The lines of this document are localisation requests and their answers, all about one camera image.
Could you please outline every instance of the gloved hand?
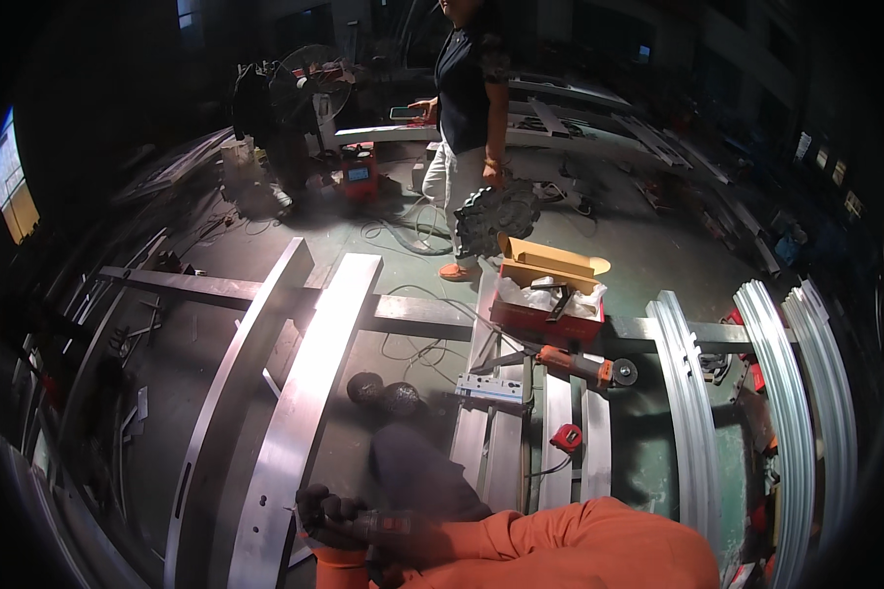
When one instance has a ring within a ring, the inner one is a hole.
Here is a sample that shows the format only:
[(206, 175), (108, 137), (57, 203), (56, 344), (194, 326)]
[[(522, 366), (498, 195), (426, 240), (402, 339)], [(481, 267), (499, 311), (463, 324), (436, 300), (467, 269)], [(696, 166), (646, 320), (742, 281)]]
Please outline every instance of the gloved hand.
[(328, 530), (324, 525), (325, 516), (337, 523), (354, 521), (358, 512), (367, 509), (364, 500), (340, 498), (323, 484), (316, 483), (299, 489), (295, 493), (295, 502), (298, 504), (298, 519), (309, 537), (338, 550), (366, 550), (365, 543)]

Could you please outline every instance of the cardboard box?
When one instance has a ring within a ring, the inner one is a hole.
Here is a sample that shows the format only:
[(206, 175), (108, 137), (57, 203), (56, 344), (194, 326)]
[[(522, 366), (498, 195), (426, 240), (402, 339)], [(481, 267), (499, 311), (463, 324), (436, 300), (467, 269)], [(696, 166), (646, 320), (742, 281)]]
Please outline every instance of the cardboard box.
[[(609, 269), (610, 264), (600, 257), (588, 257), (566, 252), (529, 241), (497, 236), (497, 242), (504, 253), (500, 275), (510, 278), (521, 289), (544, 276), (553, 277), (556, 282), (565, 282), (582, 293), (590, 293), (600, 282), (594, 278)], [(505, 327), (521, 330), (525, 334), (538, 336), (537, 339), (558, 347), (568, 348), (574, 340), (586, 344), (600, 333), (603, 320), (602, 303), (598, 321), (570, 315), (562, 315), (555, 323), (547, 323), (550, 313), (540, 309), (511, 304), (495, 297), (491, 305), (491, 320)]]

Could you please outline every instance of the dark short-sleeve shirt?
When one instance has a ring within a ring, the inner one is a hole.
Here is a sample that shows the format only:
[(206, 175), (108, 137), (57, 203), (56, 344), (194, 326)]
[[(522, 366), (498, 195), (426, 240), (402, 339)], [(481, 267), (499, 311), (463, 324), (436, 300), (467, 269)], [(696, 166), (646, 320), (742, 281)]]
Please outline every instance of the dark short-sleeve shirt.
[(510, 65), (490, 2), (448, 35), (436, 62), (438, 128), (456, 154), (487, 143), (491, 103), (484, 84), (506, 84)]

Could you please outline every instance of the orange shoe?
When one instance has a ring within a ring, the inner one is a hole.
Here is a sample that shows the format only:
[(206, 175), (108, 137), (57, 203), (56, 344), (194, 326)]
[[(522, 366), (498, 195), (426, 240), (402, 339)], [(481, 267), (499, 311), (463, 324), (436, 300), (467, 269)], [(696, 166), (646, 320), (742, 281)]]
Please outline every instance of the orange shoe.
[(458, 264), (446, 264), (439, 269), (439, 278), (449, 282), (471, 282), (482, 275), (482, 269), (478, 265), (462, 268)]

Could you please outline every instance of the smartphone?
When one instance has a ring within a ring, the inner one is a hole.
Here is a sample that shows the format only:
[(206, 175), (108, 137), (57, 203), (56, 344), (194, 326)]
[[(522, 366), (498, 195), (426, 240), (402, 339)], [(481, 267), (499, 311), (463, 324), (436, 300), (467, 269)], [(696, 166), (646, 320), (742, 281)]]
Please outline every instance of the smartphone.
[(412, 119), (423, 117), (425, 114), (426, 112), (422, 108), (392, 107), (389, 109), (389, 120), (412, 121)]

